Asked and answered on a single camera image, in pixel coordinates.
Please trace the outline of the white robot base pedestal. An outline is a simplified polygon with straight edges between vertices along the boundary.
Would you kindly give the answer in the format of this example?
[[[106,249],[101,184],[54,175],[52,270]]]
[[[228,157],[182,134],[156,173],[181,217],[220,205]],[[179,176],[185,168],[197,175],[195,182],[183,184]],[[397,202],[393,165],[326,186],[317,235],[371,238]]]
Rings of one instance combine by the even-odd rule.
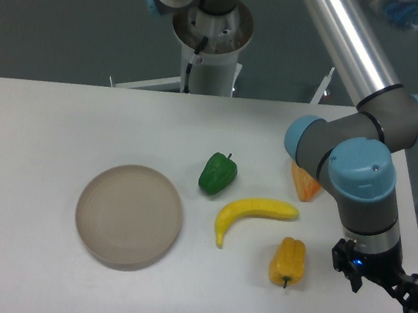
[[[115,83],[123,89],[144,89],[230,97],[242,65],[240,52],[254,29],[253,17],[242,2],[225,15],[211,15],[199,8],[174,14],[173,31],[180,43],[180,75],[170,78]]]

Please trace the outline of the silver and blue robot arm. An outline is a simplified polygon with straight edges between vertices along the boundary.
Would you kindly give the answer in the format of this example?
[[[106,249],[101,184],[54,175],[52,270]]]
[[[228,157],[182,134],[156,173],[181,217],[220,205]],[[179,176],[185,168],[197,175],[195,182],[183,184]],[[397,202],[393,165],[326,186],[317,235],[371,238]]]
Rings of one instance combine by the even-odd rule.
[[[146,0],[174,15],[174,31],[191,50],[181,74],[185,93],[229,96],[234,70],[201,72],[211,55],[239,50],[252,20],[238,0]],[[304,116],[290,125],[285,149],[336,200],[344,238],[333,267],[353,291],[363,279],[418,313],[418,274],[402,269],[392,154],[418,145],[418,95],[409,95],[373,38],[355,0],[303,0],[356,112],[326,122]]]

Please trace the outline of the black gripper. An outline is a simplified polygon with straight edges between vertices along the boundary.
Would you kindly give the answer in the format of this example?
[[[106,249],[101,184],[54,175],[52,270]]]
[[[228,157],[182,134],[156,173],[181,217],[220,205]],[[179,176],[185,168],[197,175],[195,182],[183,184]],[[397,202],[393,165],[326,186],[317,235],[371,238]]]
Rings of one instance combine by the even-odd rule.
[[[379,254],[355,251],[355,242],[342,238],[334,245],[333,269],[342,272],[353,292],[362,287],[362,276],[384,287],[396,299],[403,313],[418,313],[418,274],[404,274],[403,252],[399,240],[391,249]]]

